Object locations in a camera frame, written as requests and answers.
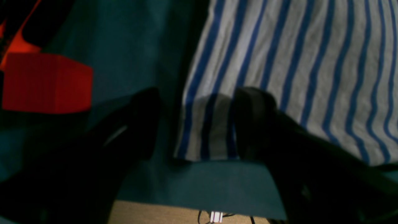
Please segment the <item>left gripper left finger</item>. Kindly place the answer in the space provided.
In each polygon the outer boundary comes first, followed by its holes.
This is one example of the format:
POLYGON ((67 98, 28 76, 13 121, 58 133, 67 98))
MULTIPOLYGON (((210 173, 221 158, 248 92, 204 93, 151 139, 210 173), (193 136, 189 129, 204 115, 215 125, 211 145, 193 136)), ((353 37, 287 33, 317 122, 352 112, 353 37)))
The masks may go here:
POLYGON ((90 131, 1 182, 1 218, 17 224, 106 224, 129 169, 155 150, 158 88, 144 89, 90 131))

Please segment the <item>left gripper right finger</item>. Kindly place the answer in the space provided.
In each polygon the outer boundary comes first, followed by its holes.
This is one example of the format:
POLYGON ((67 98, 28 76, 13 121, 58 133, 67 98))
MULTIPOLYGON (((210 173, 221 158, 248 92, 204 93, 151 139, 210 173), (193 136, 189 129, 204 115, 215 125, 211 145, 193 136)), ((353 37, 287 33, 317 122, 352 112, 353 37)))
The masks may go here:
POLYGON ((397 181, 302 128, 258 88, 235 90, 241 159, 263 162, 290 224, 396 224, 397 181))

